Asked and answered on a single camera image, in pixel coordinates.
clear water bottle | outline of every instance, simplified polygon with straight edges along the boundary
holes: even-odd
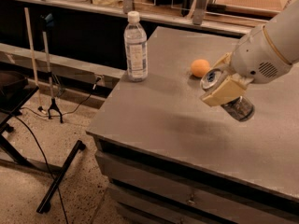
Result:
[[[139,12],[130,11],[124,31],[128,76],[132,81],[142,81],[148,76],[147,34],[141,26]]]

gray tabletop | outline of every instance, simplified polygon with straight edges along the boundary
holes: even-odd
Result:
[[[250,85],[253,119],[240,123],[199,97],[195,59],[216,62],[236,39],[158,28],[149,39],[149,77],[124,75],[88,134],[299,201],[299,69]]]

drawer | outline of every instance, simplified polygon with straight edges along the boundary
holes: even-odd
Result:
[[[207,218],[200,217],[194,213],[177,208],[176,206],[150,197],[144,193],[135,190],[121,188],[113,184],[109,184],[108,191],[111,197],[118,203],[122,203],[140,210],[141,212],[150,214],[160,220],[166,220],[176,224],[216,224]]]
[[[118,213],[123,217],[127,217],[134,223],[140,224],[173,224],[172,222],[166,221],[165,219],[158,218],[151,214],[147,214],[133,207],[117,203],[116,209]]]
[[[237,223],[299,223],[299,216],[163,170],[98,151],[103,175]]]

concrete floor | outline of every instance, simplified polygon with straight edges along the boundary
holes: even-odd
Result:
[[[56,99],[56,103],[65,113],[74,110],[86,96],[86,93],[66,91],[61,98]],[[41,86],[41,98],[44,109],[49,108],[48,87]],[[131,223],[117,213],[116,203],[107,192],[108,180],[101,175],[94,158],[96,146],[93,138],[85,133],[102,103],[99,99],[91,98],[76,113],[65,115],[63,124],[58,118],[41,118],[27,109],[23,109],[20,116],[36,135],[51,164],[62,166],[77,140],[80,139],[87,146],[77,154],[60,185],[68,223]],[[37,95],[24,107],[37,111]],[[43,161],[34,138],[26,128],[14,118],[8,123],[15,131],[4,133],[3,136],[23,156]],[[45,214],[36,212],[52,181],[48,174],[4,162],[0,162],[0,174],[0,223],[66,223],[57,191],[51,199],[50,211]]]

white bottle cap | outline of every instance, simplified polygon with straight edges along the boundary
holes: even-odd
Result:
[[[137,12],[137,11],[129,11],[129,13],[128,13],[128,21],[130,23],[138,23],[140,21],[139,12]]]

